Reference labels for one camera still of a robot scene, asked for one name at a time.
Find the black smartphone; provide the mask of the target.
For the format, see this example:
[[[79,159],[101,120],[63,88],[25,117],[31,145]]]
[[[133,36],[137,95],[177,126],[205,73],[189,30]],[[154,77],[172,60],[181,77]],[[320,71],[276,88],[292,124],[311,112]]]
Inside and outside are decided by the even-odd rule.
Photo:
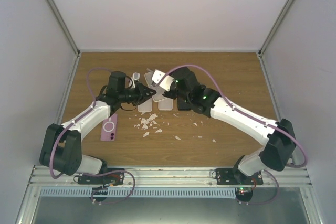
[[[178,98],[177,109],[179,111],[190,111],[192,109],[190,103],[184,99]]]

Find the beige phone case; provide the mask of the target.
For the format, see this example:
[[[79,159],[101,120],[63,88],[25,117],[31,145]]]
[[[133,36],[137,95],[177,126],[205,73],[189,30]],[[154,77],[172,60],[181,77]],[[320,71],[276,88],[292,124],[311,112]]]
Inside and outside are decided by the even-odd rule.
[[[173,110],[173,99],[165,98],[158,102],[158,109],[160,111],[172,111]]]

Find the beige phone with ring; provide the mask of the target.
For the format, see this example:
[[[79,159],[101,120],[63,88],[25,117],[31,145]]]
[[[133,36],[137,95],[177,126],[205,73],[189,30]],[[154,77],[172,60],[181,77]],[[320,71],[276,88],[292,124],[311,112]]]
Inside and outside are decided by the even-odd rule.
[[[145,81],[146,81],[148,87],[156,91],[156,94],[152,97],[152,99],[153,99],[154,102],[160,102],[162,100],[166,100],[167,97],[165,97],[163,95],[165,90],[162,89],[161,87],[157,86],[153,82],[153,80],[152,80],[153,74],[154,74],[154,72],[147,72],[147,73],[144,74],[144,78],[145,78]]]

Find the purple phone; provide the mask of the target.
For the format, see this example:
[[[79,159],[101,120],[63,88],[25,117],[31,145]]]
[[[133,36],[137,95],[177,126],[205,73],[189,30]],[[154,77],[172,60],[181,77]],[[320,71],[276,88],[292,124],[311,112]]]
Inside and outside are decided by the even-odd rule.
[[[113,142],[116,139],[118,115],[113,114],[102,122],[100,141]]]

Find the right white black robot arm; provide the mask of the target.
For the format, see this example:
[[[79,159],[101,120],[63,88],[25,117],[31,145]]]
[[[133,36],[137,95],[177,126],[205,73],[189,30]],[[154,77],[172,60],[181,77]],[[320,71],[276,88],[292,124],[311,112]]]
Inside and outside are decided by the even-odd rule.
[[[279,122],[264,118],[244,109],[219,92],[202,85],[187,66],[165,74],[156,70],[152,81],[164,90],[164,96],[177,99],[187,109],[216,119],[239,129],[256,140],[261,148],[243,155],[233,167],[233,180],[240,185],[269,168],[281,172],[296,148],[292,123],[286,119]]]

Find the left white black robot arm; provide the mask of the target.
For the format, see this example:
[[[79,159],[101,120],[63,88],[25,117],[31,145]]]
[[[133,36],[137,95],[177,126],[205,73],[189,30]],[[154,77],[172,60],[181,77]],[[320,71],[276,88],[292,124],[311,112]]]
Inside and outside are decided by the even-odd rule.
[[[124,103],[141,105],[152,98],[156,91],[139,81],[132,80],[120,71],[110,73],[108,84],[102,87],[93,102],[73,119],[47,127],[39,162],[49,168],[52,178],[75,173],[90,174],[96,184],[108,179],[103,160],[82,154],[82,141],[100,123],[113,116]]]

